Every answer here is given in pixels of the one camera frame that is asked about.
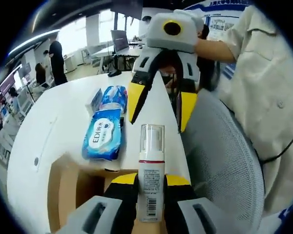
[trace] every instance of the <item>white bottle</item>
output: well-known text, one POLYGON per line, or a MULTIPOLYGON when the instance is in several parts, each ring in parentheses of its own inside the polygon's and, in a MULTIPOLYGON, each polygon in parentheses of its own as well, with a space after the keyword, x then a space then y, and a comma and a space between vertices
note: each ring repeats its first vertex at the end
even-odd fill
POLYGON ((163 125, 144 124, 141 126, 137 212, 141 222, 162 221, 165 175, 164 136, 163 125))

